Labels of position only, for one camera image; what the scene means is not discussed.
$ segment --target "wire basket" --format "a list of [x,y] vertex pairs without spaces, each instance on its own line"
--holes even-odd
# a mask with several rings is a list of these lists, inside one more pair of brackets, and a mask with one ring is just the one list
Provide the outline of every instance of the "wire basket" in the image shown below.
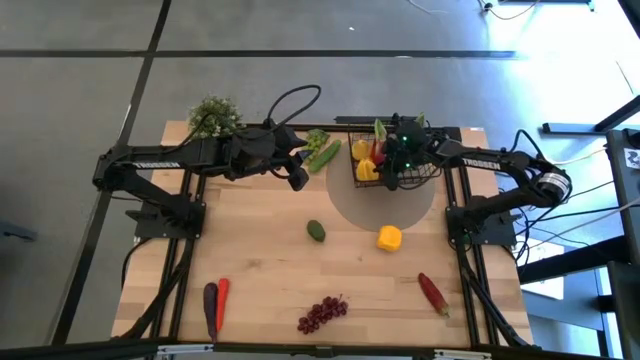
[[[386,125],[387,132],[392,133],[393,127]],[[380,174],[380,178],[378,180],[372,181],[360,181],[356,177],[356,168],[358,167],[358,161],[353,158],[353,154],[351,153],[352,145],[356,143],[358,140],[364,140],[373,146],[373,142],[375,140],[375,134],[373,131],[373,126],[371,126],[371,131],[351,131],[350,127],[347,129],[347,134],[349,137],[349,158],[351,159],[351,175],[353,176],[353,182],[357,188],[361,187],[372,187],[372,186],[384,186],[384,181],[382,179],[382,174]],[[431,164],[427,165],[419,165],[416,167],[407,168],[402,173],[398,174],[398,187],[403,189],[413,189],[416,188],[431,178],[438,176],[437,168]]]

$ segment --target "yellow pepper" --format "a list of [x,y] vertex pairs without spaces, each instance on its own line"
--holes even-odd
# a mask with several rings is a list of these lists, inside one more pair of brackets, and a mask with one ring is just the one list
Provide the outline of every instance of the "yellow pepper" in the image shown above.
[[369,156],[369,143],[364,140],[358,140],[351,145],[351,156],[356,160],[364,160]]
[[376,165],[371,161],[371,159],[363,159],[358,163],[358,167],[356,168],[356,178],[358,181],[374,181],[378,180],[380,174],[373,171],[376,168]]
[[395,226],[385,225],[380,228],[377,246],[387,251],[397,251],[402,245],[402,231]]

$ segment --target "carrot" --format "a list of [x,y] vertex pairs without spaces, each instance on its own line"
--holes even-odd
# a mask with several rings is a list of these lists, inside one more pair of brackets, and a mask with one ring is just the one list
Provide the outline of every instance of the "carrot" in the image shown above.
[[229,279],[222,278],[218,282],[218,311],[216,318],[216,330],[222,329],[222,321],[224,320],[224,306],[227,302],[227,295],[229,294]]
[[217,340],[216,300],[218,298],[218,286],[215,283],[208,283],[204,287],[202,298],[204,302],[204,317],[207,319],[207,332],[209,332],[211,342],[215,343]]
[[425,274],[420,273],[418,274],[418,283],[431,305],[436,308],[436,311],[442,316],[449,317],[449,304],[444,301],[440,290],[433,284],[433,281]]

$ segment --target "wooden table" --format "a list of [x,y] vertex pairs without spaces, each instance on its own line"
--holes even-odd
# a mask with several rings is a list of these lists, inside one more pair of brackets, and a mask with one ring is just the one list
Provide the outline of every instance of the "wooden table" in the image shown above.
[[[178,144],[187,134],[185,122],[170,121],[162,143]],[[332,139],[346,140],[345,133]],[[487,146],[482,129],[462,129],[467,146]],[[497,192],[490,171],[469,169],[472,193]],[[182,171],[155,171],[152,181],[178,193]],[[363,346],[469,347],[467,322],[455,252],[447,245],[444,178],[428,213],[403,231],[402,248],[387,253],[375,247],[376,233],[352,225],[334,208],[325,187],[324,170],[311,175],[303,191],[270,174],[230,182],[222,177],[206,183],[206,222],[196,242],[182,312],[179,340],[209,342],[202,290],[221,277],[231,280],[224,327],[225,343],[326,344]],[[458,203],[464,203],[456,183]],[[306,233],[306,223],[319,220],[327,231],[324,243]],[[166,239],[152,240],[132,257],[113,326],[113,335],[128,330],[158,290],[167,252]],[[484,246],[491,295],[509,323],[525,340],[532,336],[515,264],[504,249]],[[438,315],[417,283],[424,272],[451,306],[451,318]],[[311,335],[296,330],[298,318],[325,296],[349,302],[346,317],[331,320]],[[475,298],[478,327],[486,343],[482,306]],[[169,299],[161,335],[168,333],[173,309]]]

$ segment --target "concrete floor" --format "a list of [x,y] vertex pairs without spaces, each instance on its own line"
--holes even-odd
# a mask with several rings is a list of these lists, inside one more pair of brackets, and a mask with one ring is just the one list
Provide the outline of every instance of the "concrete floor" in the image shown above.
[[[434,126],[484,127],[493,147],[509,146],[524,128],[546,155],[563,160],[603,139],[541,138],[541,123],[599,121],[640,88],[640,74],[631,68],[640,45],[613,0],[597,1],[595,13],[581,4],[544,4],[506,22],[482,16],[473,0],[416,1],[446,13],[426,14],[390,0],[174,1],[160,49],[518,50],[527,56],[159,59],[131,143],[156,144],[165,121],[184,119],[206,93],[230,96],[247,121],[257,122],[283,91],[318,83],[323,96],[297,121],[424,111]],[[144,49],[161,3],[0,0],[0,49]],[[526,6],[505,4],[496,11],[509,15]],[[0,347],[46,341],[95,199],[95,161],[118,135],[140,65],[139,59],[0,58],[0,218],[40,234],[35,243],[0,241]],[[283,104],[282,114],[294,102]],[[611,177],[602,156],[568,170],[576,192]],[[608,187],[576,198],[563,211],[615,203]],[[124,215],[129,208],[111,204],[72,342],[110,334],[120,266],[132,241],[133,222]],[[559,231],[583,220],[541,227]],[[619,218],[604,223],[619,232],[595,225],[567,237],[592,243],[622,232]],[[554,324],[532,324],[537,343],[561,350],[552,341],[561,333]]]

